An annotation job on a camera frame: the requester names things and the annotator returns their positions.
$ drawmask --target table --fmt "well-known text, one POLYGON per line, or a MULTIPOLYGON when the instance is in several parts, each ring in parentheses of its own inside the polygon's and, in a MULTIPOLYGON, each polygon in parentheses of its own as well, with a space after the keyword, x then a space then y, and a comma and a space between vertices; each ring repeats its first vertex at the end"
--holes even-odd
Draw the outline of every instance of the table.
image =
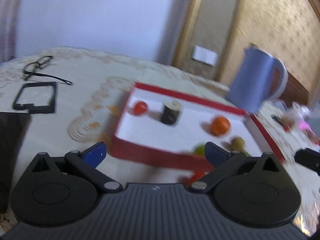
MULTIPOLYGON (((48 152, 52 157, 63 156, 71 150, 83 151, 102 139, 108 145, 118 110, 124 107, 135 81, 232 105, 224 99, 227 87, 177 68, 102 51, 60 47, 41 50, 0 66, 0 111, 13 112, 11 104, 24 83, 22 67, 46 55, 52 55, 54 59, 41 72, 70 80, 74 85, 58 84, 55 114, 32 116, 17 158, 12 185, 38 152, 48 152)), ((54 80, 32 77, 30 81, 54 80)), ((271 103, 265 102, 257 118, 284 154, 287 160, 284 167, 300 191, 302 204, 294 223, 306 234, 312 234, 316 231, 320 210, 320 179, 315 172, 296 164, 293 156, 298 149, 315 149, 315 146, 301 131, 285 133, 270 117, 280 113, 271 103)), ((128 182, 174 183, 192 175, 190 171, 151 167, 109 155, 97 169, 122 185, 128 182)), ((8 214, 0 214, 0 235, 15 222, 10 210, 8 214)))

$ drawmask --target white kettle handle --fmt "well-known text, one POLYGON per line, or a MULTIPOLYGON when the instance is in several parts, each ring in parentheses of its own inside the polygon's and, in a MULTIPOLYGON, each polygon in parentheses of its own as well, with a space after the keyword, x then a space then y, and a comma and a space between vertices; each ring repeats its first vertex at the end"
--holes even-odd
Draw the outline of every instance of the white kettle handle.
POLYGON ((272 100, 272 99, 278 99, 282 93, 285 90, 285 87, 287 86, 287 82, 288 82, 288 71, 287 68, 285 67, 285 65, 283 64, 283 62, 281 60, 279 60, 278 58, 275 58, 275 67, 279 70, 280 72, 280 78, 279 78, 279 83, 275 89, 275 91, 269 95, 266 100, 272 100))

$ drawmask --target blue kettle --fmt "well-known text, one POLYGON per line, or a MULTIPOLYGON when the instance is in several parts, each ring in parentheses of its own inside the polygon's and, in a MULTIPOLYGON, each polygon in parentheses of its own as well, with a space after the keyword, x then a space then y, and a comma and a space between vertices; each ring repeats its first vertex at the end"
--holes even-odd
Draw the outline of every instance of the blue kettle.
POLYGON ((226 98, 237 107, 255 113, 263 101, 279 98, 287 82, 288 71, 282 61, 257 46, 251 46, 245 50, 242 66, 226 98), (280 79, 270 94, 275 68, 280 72, 280 79))

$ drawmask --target curtain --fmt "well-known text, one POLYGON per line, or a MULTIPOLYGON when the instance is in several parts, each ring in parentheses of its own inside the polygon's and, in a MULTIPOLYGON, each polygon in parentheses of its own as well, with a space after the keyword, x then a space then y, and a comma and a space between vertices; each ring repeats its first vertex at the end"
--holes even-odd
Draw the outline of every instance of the curtain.
POLYGON ((20 0, 0 0, 0 63, 14 56, 20 0))

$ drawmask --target eyeglasses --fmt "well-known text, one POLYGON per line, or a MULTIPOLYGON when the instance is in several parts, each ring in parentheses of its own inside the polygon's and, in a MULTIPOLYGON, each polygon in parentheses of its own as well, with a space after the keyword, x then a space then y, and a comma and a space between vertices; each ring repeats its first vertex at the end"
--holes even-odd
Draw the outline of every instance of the eyeglasses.
POLYGON ((37 73, 36 71, 38 69, 43 69, 46 67, 46 65, 53 59, 53 56, 44 56, 39 58, 37 61, 29 63, 25 65, 22 69, 22 75, 23 75, 23 80, 28 80, 31 76, 38 76, 38 77, 51 77, 58 79, 62 82, 65 82, 67 85, 73 85, 73 83, 69 80, 65 80, 59 77, 55 77, 52 75, 47 75, 43 73, 37 73))

